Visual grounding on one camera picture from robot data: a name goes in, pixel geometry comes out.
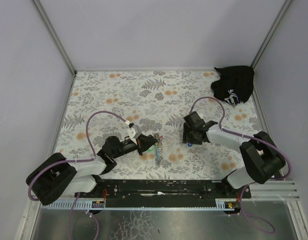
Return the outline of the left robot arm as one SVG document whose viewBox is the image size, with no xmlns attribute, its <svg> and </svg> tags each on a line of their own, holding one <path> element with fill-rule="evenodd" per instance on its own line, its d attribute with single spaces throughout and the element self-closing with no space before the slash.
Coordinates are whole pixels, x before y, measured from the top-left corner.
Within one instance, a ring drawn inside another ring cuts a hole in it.
<svg viewBox="0 0 308 240">
<path fill-rule="evenodd" d="M 134 140 L 127 136 L 123 141 L 110 136 L 96 158 L 87 161 L 69 160 L 54 153 L 26 178 L 28 197 L 46 206 L 65 194 L 88 193 L 96 186 L 94 176 L 109 173 L 117 165 L 116 158 L 134 151 L 143 155 L 157 142 L 152 135 L 141 134 Z"/>
</svg>

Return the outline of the blue keyring handle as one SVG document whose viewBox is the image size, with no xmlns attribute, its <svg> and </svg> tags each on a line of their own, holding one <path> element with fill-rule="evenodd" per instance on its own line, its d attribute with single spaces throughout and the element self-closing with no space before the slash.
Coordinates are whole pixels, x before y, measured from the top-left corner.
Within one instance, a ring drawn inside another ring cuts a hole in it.
<svg viewBox="0 0 308 240">
<path fill-rule="evenodd" d="M 157 146 L 155 147 L 155 160 L 156 160 L 157 162 L 160 161 L 159 148 L 158 148 Z"/>
</svg>

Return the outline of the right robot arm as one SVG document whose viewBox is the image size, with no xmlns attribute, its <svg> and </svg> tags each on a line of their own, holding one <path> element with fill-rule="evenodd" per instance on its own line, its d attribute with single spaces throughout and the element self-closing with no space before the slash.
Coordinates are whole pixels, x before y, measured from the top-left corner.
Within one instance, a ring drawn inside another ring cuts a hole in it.
<svg viewBox="0 0 308 240">
<path fill-rule="evenodd" d="M 285 158 L 264 131 L 247 136 L 220 127 L 218 122 L 205 122 L 195 111 L 185 116 L 184 121 L 184 144 L 219 144 L 241 154 L 244 166 L 234 170 L 223 180 L 233 189 L 251 183 L 264 184 L 286 165 Z"/>
</svg>

